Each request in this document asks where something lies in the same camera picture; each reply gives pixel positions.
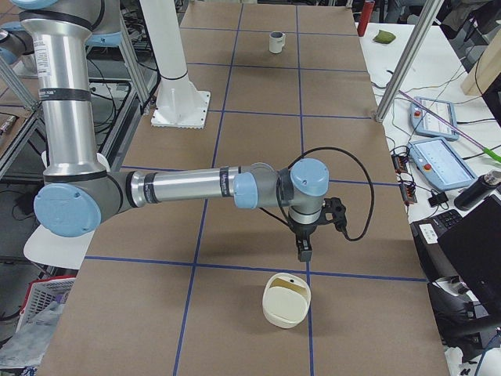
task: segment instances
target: white cup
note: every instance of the white cup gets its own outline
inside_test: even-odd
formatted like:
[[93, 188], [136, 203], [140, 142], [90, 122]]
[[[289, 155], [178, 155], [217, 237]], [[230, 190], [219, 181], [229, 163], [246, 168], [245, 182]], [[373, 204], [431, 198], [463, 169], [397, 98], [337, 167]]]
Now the white cup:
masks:
[[273, 31], [269, 34], [269, 51], [271, 53], [281, 53], [285, 46], [285, 33]]
[[278, 273], [266, 284], [263, 313], [273, 325], [289, 329], [305, 319], [311, 300], [312, 293], [306, 282], [289, 273]]

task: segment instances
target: green object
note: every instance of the green object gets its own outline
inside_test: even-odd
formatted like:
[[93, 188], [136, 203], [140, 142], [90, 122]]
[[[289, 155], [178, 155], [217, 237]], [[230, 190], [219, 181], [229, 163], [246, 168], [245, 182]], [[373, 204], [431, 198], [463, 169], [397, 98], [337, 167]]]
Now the green object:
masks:
[[492, 158], [494, 161], [498, 161], [501, 163], [501, 157], [498, 154], [494, 153], [489, 148], [487, 148], [487, 147], [484, 148], [483, 152], [486, 153], [488, 156], [490, 156], [490, 158]]
[[392, 43], [395, 38], [397, 38], [395, 34], [389, 31], [379, 30], [379, 33], [374, 37], [373, 41], [387, 45], [388, 43]]

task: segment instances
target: white pillar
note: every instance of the white pillar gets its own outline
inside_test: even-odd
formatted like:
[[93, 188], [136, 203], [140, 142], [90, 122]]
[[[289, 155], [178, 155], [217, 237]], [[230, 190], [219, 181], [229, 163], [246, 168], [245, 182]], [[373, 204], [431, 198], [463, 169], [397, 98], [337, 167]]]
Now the white pillar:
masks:
[[162, 76], [152, 125], [203, 128], [211, 94], [189, 80], [174, 0], [141, 0], [141, 6]]

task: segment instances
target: keyboard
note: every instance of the keyboard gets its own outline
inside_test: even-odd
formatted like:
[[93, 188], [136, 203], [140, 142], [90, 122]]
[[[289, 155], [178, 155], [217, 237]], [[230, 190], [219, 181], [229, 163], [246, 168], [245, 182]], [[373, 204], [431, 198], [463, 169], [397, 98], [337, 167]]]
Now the keyboard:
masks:
[[459, 223], [461, 219], [463, 219], [461, 214], [456, 209], [444, 211], [443, 213], [437, 214], [431, 218], [434, 220], [435, 225], [437, 225], [440, 230], [448, 230]]

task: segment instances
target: laundry basket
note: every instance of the laundry basket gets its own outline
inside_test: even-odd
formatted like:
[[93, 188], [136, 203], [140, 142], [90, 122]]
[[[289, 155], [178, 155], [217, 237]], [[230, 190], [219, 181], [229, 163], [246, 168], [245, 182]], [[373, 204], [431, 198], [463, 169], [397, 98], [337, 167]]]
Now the laundry basket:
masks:
[[41, 312], [50, 302], [56, 300], [58, 295], [63, 295], [71, 290], [75, 279], [75, 276], [61, 276], [31, 282], [20, 311], [16, 331], [30, 318]]

